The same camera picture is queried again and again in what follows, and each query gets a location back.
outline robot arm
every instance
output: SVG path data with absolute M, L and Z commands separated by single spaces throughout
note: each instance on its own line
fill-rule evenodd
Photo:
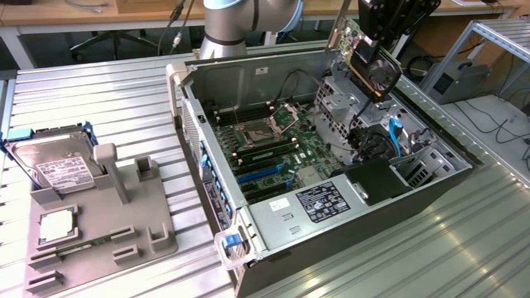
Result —
M 304 0 L 205 0 L 206 36 L 201 58 L 245 55 L 246 32 L 293 30 L 304 5 Z

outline blue pcie slot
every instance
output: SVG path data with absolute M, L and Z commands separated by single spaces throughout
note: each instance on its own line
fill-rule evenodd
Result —
M 249 182 L 249 181 L 254 181 L 254 180 L 257 180 L 259 178 L 263 178 L 263 177 L 267 177 L 267 176 L 278 174 L 282 171 L 282 169 L 283 169 L 283 164 L 281 164 L 278 166 L 274 166 L 271 168 L 267 168 L 263 171 L 259 171 L 259 172 L 257 172 L 254 174 L 249 174 L 249 175 L 246 175 L 243 177 L 239 177 L 238 178 L 238 183 L 245 183 L 245 182 Z

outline warning label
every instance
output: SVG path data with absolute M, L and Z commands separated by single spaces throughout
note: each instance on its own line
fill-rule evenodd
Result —
M 321 222 L 350 210 L 333 182 L 316 186 L 297 194 L 313 222 Z
M 65 189 L 94 182 L 91 170 L 81 156 L 42 163 L 37 165 L 37 168 L 55 189 Z

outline circuit board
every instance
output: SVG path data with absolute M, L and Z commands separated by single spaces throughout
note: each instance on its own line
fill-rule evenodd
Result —
M 313 181 L 328 179 L 332 172 L 342 167 L 317 131 L 312 130 L 310 117 L 313 114 L 306 110 L 299 111 L 293 107 L 285 109 L 281 106 L 271 117 L 215 128 L 219 144 L 237 179 L 242 181 L 239 187 L 249 203 L 254 204 L 283 192 L 308 186 L 306 184 Z M 258 153 L 265 156 L 265 161 L 261 162 L 267 163 L 266 168 L 277 173 L 245 181 L 245 177 L 262 173 L 263 168 L 241 174 L 245 165 L 241 164 L 242 160 L 238 161 L 234 153 L 245 155 L 254 148 L 267 146 L 270 148 Z M 283 147 L 286 149 L 281 151 L 279 156 L 274 156 L 273 150 Z

